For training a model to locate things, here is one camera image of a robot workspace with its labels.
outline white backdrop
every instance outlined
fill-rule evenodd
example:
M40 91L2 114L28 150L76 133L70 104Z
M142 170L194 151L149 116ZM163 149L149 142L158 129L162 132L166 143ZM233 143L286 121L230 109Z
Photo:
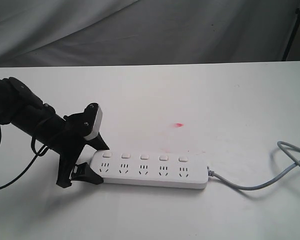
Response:
M21 2L14 15L0 8L3 67L279 61L300 6L300 0Z

